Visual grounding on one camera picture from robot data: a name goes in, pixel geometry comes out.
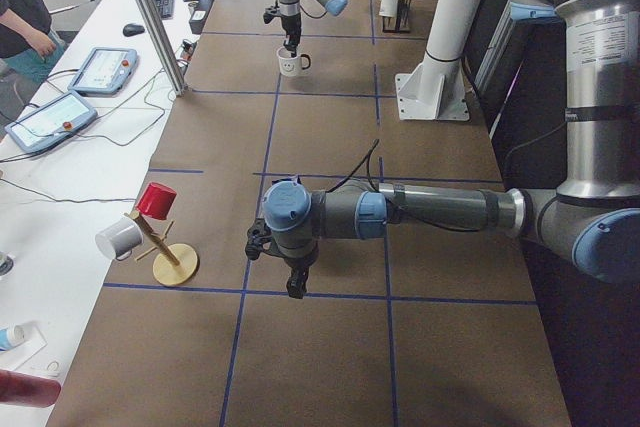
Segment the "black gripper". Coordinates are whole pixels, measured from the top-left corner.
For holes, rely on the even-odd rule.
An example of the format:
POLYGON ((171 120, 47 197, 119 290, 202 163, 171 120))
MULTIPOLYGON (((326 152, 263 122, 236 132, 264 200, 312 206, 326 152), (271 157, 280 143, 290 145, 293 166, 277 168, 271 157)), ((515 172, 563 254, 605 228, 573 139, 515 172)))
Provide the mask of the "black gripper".
POLYGON ((301 38, 301 15, 299 13, 291 16, 281 15, 280 20, 286 35, 283 47, 290 57, 296 57, 301 38))
POLYGON ((286 283, 288 296, 303 299, 307 293, 309 268, 317 260, 317 246, 305 245, 302 248, 279 248, 285 263, 292 269, 286 283))

